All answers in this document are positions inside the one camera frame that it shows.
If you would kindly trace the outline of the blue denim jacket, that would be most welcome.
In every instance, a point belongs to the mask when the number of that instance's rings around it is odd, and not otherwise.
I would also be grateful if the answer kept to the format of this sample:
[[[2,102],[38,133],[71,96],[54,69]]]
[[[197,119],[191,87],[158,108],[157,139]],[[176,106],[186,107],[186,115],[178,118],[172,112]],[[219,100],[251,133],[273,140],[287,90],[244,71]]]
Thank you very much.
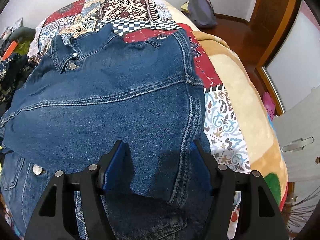
[[[56,171],[82,171],[121,140],[130,152],[102,197],[117,239],[197,239],[212,201],[191,150],[210,150],[204,114],[185,30],[127,43],[106,24],[69,44],[54,37],[1,117],[1,192],[18,231]]]

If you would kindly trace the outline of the pink slipper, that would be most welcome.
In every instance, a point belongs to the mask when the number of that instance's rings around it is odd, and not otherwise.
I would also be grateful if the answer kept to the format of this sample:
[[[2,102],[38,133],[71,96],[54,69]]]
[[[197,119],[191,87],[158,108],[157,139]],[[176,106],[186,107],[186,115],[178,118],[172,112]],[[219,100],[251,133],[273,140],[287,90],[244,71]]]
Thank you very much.
[[[268,92],[265,92],[263,94],[263,104],[268,113],[269,119],[272,121],[275,116],[276,104],[274,103],[273,99],[271,98]]]

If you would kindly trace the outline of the beige fleece blanket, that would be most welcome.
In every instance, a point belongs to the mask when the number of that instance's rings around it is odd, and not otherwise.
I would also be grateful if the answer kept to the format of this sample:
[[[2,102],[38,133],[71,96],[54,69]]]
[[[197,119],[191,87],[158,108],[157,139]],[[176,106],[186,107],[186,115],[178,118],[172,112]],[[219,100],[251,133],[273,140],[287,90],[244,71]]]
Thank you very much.
[[[165,0],[155,3],[162,21],[191,31],[192,41],[207,61],[195,64],[206,88],[204,132],[212,155],[236,172],[259,171],[282,208],[288,184],[285,161],[261,97],[238,55],[223,39],[200,31]]]

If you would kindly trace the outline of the navy patterned folded garment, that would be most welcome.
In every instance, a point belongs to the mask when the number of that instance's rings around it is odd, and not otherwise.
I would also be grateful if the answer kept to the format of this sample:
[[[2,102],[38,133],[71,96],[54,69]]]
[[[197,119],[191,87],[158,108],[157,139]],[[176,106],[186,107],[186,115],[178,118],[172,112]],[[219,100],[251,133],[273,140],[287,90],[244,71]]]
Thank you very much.
[[[1,61],[1,103],[8,102],[12,98],[19,81],[23,78],[23,73],[33,67],[34,64],[29,61],[29,56],[26,54],[13,53]]]

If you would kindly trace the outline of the orange box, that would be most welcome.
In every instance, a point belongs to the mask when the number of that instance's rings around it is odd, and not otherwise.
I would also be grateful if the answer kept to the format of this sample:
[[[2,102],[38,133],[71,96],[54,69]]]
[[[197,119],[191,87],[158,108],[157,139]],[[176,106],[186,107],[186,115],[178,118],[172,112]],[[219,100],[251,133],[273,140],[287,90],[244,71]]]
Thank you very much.
[[[18,46],[18,43],[16,41],[12,41],[11,44],[8,46],[8,48],[5,50],[3,56],[2,56],[2,60],[6,60],[16,49],[16,47]]]

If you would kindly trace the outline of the grey purple backpack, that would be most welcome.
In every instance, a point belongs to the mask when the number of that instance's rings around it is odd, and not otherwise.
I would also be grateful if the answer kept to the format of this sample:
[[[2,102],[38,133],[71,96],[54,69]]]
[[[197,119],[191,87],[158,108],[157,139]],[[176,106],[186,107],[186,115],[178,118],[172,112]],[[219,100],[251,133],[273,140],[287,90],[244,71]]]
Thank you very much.
[[[199,29],[214,28],[217,18],[210,0],[189,0],[187,17]]]

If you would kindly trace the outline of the patchwork patterned quilt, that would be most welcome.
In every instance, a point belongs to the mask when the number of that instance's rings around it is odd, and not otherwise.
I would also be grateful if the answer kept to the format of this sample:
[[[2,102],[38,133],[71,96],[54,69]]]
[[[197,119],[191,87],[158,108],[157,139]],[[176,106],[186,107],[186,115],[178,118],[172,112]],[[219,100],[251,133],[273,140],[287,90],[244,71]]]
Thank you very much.
[[[155,0],[79,0],[54,12],[41,23],[39,29],[36,30],[29,51],[32,56],[37,56],[40,62],[50,48],[54,37],[59,35],[65,44],[69,44],[71,38],[77,38],[89,32],[97,32],[106,24],[112,24],[114,33],[127,43],[146,41],[183,29],[160,19]],[[192,34],[187,31],[186,33],[194,59]],[[195,62],[194,65],[195,72],[201,79]]]

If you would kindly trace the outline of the wooden door frame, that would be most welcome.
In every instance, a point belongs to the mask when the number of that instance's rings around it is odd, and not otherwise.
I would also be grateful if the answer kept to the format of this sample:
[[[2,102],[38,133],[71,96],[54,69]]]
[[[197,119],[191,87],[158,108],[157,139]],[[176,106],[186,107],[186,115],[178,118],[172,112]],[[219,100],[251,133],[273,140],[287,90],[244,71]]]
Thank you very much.
[[[255,64],[255,69],[266,90],[276,104],[276,113],[285,112],[274,81],[267,73],[269,63],[280,50],[287,38],[302,0],[256,0],[249,26],[258,32],[263,43],[263,53]]]

